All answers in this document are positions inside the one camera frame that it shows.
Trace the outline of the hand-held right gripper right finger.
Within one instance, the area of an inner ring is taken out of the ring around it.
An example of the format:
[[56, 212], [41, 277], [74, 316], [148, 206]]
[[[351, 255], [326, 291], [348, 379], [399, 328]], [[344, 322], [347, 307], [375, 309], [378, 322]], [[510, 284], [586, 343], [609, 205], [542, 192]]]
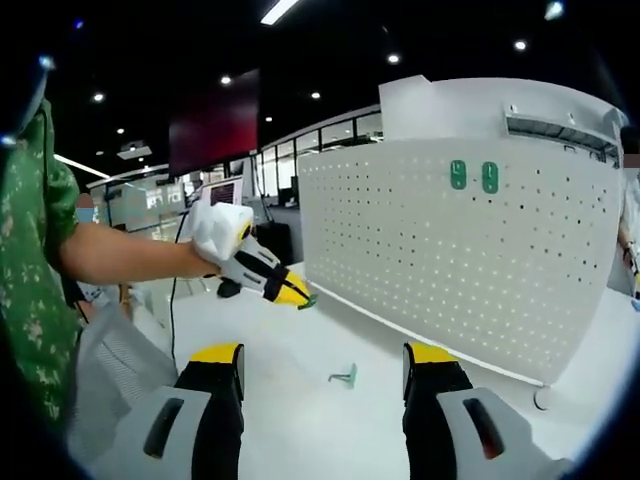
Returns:
[[474, 387], [443, 348], [404, 344], [403, 400], [412, 479], [564, 479], [573, 469], [536, 446], [529, 422]]

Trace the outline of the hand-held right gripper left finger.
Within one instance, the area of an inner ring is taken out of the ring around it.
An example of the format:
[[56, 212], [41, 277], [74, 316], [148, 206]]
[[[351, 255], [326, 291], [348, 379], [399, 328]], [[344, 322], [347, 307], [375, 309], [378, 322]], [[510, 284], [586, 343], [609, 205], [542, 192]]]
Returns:
[[172, 386], [138, 401], [118, 424], [114, 479], [236, 479], [244, 432], [244, 345], [193, 354]]

